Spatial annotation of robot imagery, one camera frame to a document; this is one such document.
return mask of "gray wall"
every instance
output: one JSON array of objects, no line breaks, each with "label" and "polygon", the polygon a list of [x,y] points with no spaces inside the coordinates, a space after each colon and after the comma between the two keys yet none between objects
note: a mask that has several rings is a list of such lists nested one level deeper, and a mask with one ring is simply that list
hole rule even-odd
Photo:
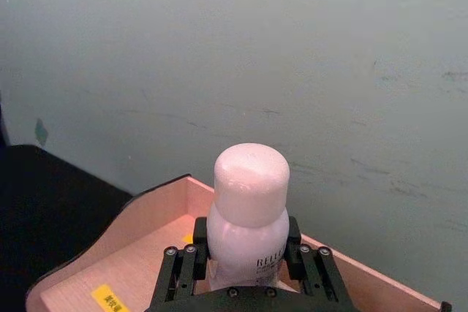
[{"label": "gray wall", "polygon": [[1,103],[139,192],[281,151],[307,234],[468,308],[468,0],[0,0]]}]

